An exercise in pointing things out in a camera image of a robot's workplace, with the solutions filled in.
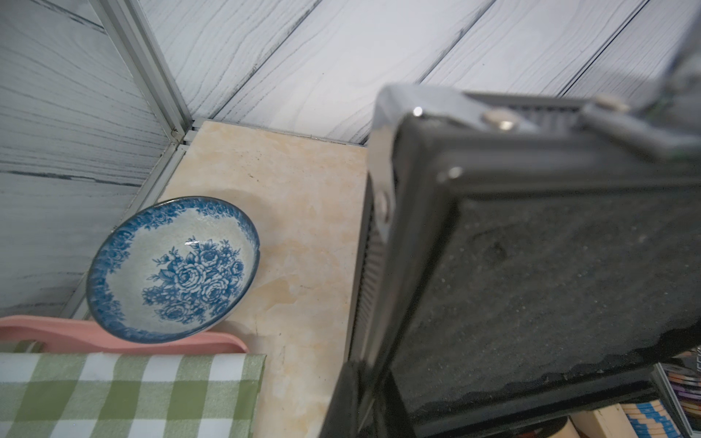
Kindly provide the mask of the black carbon poker case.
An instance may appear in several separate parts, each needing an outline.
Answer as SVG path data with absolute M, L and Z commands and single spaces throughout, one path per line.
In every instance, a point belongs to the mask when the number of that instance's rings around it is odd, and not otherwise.
M 611 405 L 688 437 L 700 343 L 700 25 L 653 94 L 392 84 L 375 102 L 324 437 L 552 436 Z

